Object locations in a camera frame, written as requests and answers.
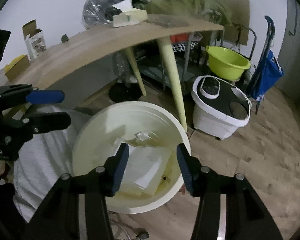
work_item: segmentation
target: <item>gray door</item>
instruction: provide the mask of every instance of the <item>gray door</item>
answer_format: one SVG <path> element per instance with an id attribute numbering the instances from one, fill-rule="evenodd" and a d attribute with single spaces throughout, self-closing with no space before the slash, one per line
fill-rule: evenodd
<path id="1" fill-rule="evenodd" d="M 288 0 L 287 24 L 282 47 L 278 56 L 284 76 L 276 87 L 296 103 L 300 102 L 300 5 Z"/>

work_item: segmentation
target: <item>green fabric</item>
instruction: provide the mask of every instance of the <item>green fabric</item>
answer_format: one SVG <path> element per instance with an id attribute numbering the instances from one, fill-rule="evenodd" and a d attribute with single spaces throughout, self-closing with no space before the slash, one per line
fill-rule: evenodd
<path id="1" fill-rule="evenodd" d="M 221 25 L 231 23 L 231 11 L 217 0 L 152 0 L 144 5 L 148 14 L 168 14 L 203 18 L 202 12 L 208 9 L 222 14 Z"/>

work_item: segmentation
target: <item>small green object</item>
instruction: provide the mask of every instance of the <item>small green object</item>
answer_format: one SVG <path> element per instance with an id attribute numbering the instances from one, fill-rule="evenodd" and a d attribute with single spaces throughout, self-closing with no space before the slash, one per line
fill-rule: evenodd
<path id="1" fill-rule="evenodd" d="M 207 46 L 206 52 L 211 71 L 226 80 L 236 81 L 245 69 L 250 68 L 250 61 L 231 49 Z"/>
<path id="2" fill-rule="evenodd" d="M 62 43 L 66 42 L 66 41 L 69 41 L 69 38 L 68 38 L 67 34 L 62 35 L 61 41 L 62 41 Z"/>

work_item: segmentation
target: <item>plastic-covered fan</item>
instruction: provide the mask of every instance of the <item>plastic-covered fan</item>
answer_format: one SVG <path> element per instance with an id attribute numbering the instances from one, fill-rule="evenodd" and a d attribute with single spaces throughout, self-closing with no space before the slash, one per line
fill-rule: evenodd
<path id="1" fill-rule="evenodd" d="M 86 28 L 91 25 L 106 24 L 121 11 L 112 7 L 123 0 L 86 0 L 83 6 L 82 21 Z"/>

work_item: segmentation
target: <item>table leg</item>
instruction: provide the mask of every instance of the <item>table leg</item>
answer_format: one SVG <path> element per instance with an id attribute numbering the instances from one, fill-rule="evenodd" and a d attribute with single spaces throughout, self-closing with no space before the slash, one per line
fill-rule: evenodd
<path id="1" fill-rule="evenodd" d="M 138 84 L 139 84 L 139 87 L 141 89 L 142 95 L 146 96 L 147 95 L 146 89 L 145 89 L 145 86 L 144 86 L 142 78 L 141 78 L 141 74 L 140 74 L 139 69 L 138 69 L 136 58 L 133 55 L 132 47 L 126 48 L 124 51 L 127 54 L 129 63 L 132 67 L 132 70 L 133 70 L 137 80 L 138 80 Z"/>
<path id="2" fill-rule="evenodd" d="M 179 119 L 182 127 L 187 132 L 187 122 L 186 122 L 186 112 L 183 103 L 182 90 L 180 84 L 180 78 L 178 74 L 178 68 L 176 63 L 176 58 L 174 57 L 173 48 L 171 45 L 170 37 L 162 37 L 157 39 L 160 54 L 167 68 L 167 74 L 171 83 L 171 90 L 173 94 L 174 101 L 179 114 Z"/>

